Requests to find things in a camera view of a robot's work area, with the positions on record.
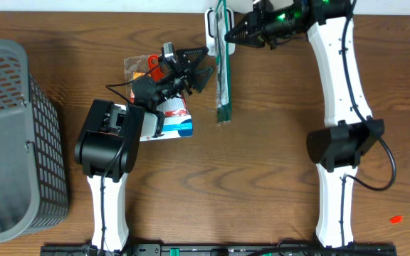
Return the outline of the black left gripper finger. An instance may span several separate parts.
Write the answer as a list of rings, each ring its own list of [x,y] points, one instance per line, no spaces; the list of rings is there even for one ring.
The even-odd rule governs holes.
[[[174,64],[174,71],[176,73],[195,72],[208,52],[209,49],[206,46],[175,50],[177,61]]]
[[[195,70],[192,74],[192,84],[191,87],[196,90],[198,93],[201,93],[210,77],[214,72],[213,67],[207,67],[201,70]]]

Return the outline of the green packaged item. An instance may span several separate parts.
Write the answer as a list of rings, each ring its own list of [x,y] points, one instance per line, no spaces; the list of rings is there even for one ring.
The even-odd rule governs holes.
[[[216,115],[219,124],[231,121],[231,90],[228,66],[228,43],[224,36],[228,32],[226,2],[218,0],[215,8],[216,50]]]

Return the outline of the red packaged item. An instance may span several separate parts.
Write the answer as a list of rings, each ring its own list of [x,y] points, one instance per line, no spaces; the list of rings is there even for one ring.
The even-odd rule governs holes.
[[[159,64],[160,55],[140,55],[124,59],[125,80],[134,80]],[[157,106],[157,111],[164,113],[164,123],[159,135],[155,134],[160,118],[155,113],[145,112],[140,141],[154,141],[191,137],[194,133],[191,115],[183,95],[167,100]]]

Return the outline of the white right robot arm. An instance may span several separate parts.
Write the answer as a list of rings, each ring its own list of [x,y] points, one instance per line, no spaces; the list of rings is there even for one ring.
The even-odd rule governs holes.
[[[354,53],[354,5],[350,0],[294,1],[271,10],[254,1],[226,35],[241,46],[277,48],[305,33],[317,60],[325,104],[325,126],[307,135],[307,152],[320,182],[320,213],[315,237],[323,247],[347,247],[351,228],[353,176],[361,158],[384,133],[361,86]]]

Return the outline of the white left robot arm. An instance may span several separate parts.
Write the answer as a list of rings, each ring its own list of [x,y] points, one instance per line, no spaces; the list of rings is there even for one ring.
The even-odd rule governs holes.
[[[125,186],[141,142],[190,137],[194,125],[187,110],[168,114],[168,102],[201,92],[214,72],[202,68],[206,46],[176,49],[165,43],[145,73],[122,83],[123,104],[94,100],[75,145],[75,160],[93,197],[94,233],[86,255],[122,255],[129,237]]]

